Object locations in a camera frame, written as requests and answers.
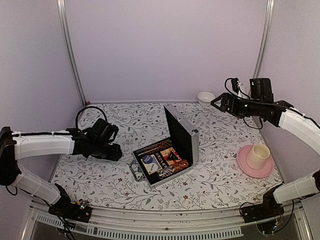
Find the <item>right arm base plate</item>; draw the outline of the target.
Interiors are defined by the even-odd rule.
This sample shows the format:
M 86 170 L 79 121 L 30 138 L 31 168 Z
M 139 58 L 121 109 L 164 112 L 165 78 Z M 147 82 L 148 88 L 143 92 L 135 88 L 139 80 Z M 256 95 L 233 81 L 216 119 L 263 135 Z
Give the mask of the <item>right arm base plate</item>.
M 280 185 L 277 185 L 268 190 L 262 197 L 262 203 L 249 203 L 248 206 L 240 206 L 239 213 L 243 217 L 245 223 L 277 217 L 285 212 L 283 205 L 277 203 L 273 195 L 274 191 L 279 187 Z

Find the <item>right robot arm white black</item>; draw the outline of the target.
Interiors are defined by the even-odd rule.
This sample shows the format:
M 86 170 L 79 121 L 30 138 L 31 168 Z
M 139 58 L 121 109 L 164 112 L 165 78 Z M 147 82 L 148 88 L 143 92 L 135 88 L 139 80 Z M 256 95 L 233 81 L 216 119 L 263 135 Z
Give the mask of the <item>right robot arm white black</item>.
M 293 134 L 316 153 L 320 152 L 320 126 L 311 117 L 299 112 L 290 103 L 274 101 L 272 85 L 269 78 L 250 79 L 250 96 L 239 91 L 226 92 L 213 99 L 210 104 L 221 112 L 243 119 L 259 117 L 277 128 Z M 295 181 L 277 186 L 267 191 L 258 213 L 262 218 L 269 218 L 278 210 L 278 205 L 287 201 L 304 199 L 319 194 L 320 172 L 318 170 L 300 177 Z

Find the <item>red card deck box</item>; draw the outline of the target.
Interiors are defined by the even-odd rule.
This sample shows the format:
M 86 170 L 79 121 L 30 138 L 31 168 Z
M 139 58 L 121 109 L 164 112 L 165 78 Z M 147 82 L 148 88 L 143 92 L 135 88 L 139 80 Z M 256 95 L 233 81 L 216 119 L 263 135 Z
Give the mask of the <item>red card deck box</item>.
M 170 152 L 174 152 L 174 154 L 179 158 L 179 160 L 169 160 L 167 161 L 167 157 L 169 155 Z M 175 163 L 181 161 L 181 157 L 178 155 L 178 153 L 175 151 L 175 149 L 173 147 L 170 147 L 170 148 L 167 148 L 165 150 L 162 150 L 160 152 L 160 154 L 162 155 L 162 157 L 164 158 L 164 161 L 165 163 L 168 165 L 168 166 L 172 166 L 174 165 Z

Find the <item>aluminium poker case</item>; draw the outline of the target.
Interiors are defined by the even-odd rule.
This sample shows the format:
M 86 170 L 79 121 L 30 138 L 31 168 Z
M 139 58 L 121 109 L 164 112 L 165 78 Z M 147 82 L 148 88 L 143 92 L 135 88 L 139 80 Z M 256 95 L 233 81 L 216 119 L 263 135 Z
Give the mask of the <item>aluminium poker case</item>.
M 191 170 L 199 161 L 199 131 L 172 104 L 164 105 L 169 137 L 134 150 L 129 169 L 137 182 L 155 188 Z

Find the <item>black red triangle piece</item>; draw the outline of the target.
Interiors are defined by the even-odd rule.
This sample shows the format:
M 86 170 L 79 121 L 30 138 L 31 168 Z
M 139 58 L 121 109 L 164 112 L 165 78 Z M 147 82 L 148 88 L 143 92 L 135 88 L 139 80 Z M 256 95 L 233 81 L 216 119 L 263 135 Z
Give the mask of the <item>black red triangle piece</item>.
M 171 151 L 167 156 L 167 161 L 177 161 L 179 158 L 175 155 L 173 151 Z

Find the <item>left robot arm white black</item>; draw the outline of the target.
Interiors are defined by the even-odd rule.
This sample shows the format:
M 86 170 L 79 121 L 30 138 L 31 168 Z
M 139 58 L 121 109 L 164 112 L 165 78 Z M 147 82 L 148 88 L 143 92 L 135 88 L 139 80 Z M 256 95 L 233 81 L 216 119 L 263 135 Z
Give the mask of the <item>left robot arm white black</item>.
M 54 207 L 63 217 L 74 213 L 74 205 L 64 188 L 45 181 L 18 161 L 49 155 L 81 155 L 117 162 L 123 155 L 114 143 L 119 128 L 102 115 L 91 127 L 61 131 L 19 132 L 5 126 L 0 131 L 0 184 L 12 186 L 36 196 Z

